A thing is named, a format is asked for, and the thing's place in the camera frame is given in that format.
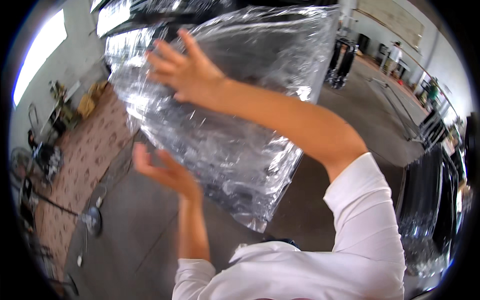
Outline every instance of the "white wall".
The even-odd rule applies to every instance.
[[[29,149],[27,132],[30,129],[28,107],[35,103],[38,118],[45,121],[55,104],[49,93],[48,82],[59,80],[68,88],[81,78],[98,77],[94,64],[105,50],[104,41],[96,35],[96,16],[90,14],[91,0],[67,0],[62,6],[67,38],[53,51],[40,67],[12,113],[9,149]]]
[[[473,110],[473,100],[468,76],[460,58],[445,37],[438,32],[436,26],[413,4],[408,0],[393,1],[423,24],[424,30],[418,47],[419,51],[415,51],[400,37],[373,19],[359,12],[349,13],[349,10],[357,7],[357,0],[341,0],[340,4],[343,14],[358,19],[356,31],[370,38],[367,54],[376,56],[380,43],[389,47],[391,41],[401,41],[403,51],[411,55],[423,67],[426,67],[428,73],[437,77],[442,89],[444,84],[448,86],[451,91],[451,94],[447,93],[448,99],[452,102],[457,113],[465,119]],[[407,55],[403,55],[402,60],[411,68],[411,72],[406,73],[403,79],[407,79],[409,83],[416,83],[422,74],[422,70]]]

